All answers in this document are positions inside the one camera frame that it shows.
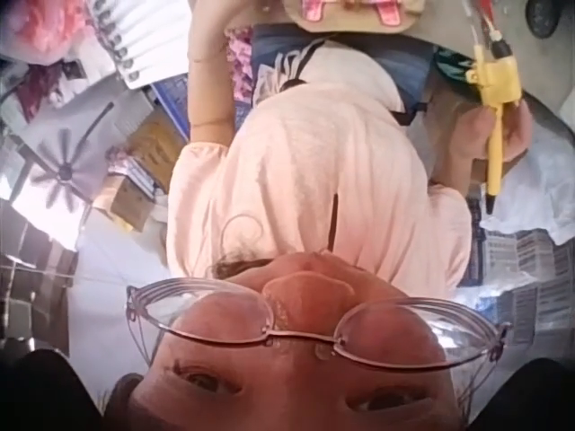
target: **tool handle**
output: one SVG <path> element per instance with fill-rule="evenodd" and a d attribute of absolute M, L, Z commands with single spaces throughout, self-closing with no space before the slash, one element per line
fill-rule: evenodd
<path fill-rule="evenodd" d="M 503 178 L 503 105 L 493 108 L 495 109 L 496 121 L 487 147 L 487 193 L 491 196 L 497 196 L 501 192 L 501 179 Z"/>

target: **bracelet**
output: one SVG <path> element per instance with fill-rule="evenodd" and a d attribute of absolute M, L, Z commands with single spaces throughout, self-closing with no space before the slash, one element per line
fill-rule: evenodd
<path fill-rule="evenodd" d="M 224 52 L 227 49 L 227 45 L 228 45 L 228 41 L 225 40 L 224 43 L 222 43 L 222 46 L 212 55 L 204 57 L 204 58 L 190 58 L 190 62 L 191 63 L 207 63 L 212 61 L 213 59 L 217 58 L 220 54 L 222 54 L 222 52 Z"/>

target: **shirt sleeve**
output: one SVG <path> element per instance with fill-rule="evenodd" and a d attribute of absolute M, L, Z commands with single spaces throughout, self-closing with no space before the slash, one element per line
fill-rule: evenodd
<path fill-rule="evenodd" d="M 175 277 L 191 276 L 206 240 L 206 213 L 227 151 L 220 144 L 188 144 L 173 169 L 166 254 Z"/>
<path fill-rule="evenodd" d="M 469 264 L 472 218 L 461 194 L 443 186 L 429 188 L 431 217 L 437 233 L 440 258 L 446 272 L 447 289 L 455 289 Z"/>

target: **black shoe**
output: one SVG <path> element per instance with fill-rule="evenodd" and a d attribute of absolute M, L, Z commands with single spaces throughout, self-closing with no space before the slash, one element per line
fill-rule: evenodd
<path fill-rule="evenodd" d="M 557 30 L 565 0 L 529 0 L 526 19 L 529 30 L 538 39 L 551 38 Z"/>

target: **nose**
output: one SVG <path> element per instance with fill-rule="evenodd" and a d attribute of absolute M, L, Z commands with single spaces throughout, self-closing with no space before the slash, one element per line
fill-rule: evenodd
<path fill-rule="evenodd" d="M 358 304 L 350 285 L 310 271 L 276 278 L 261 293 L 275 313 L 278 329 L 326 336 Z"/>

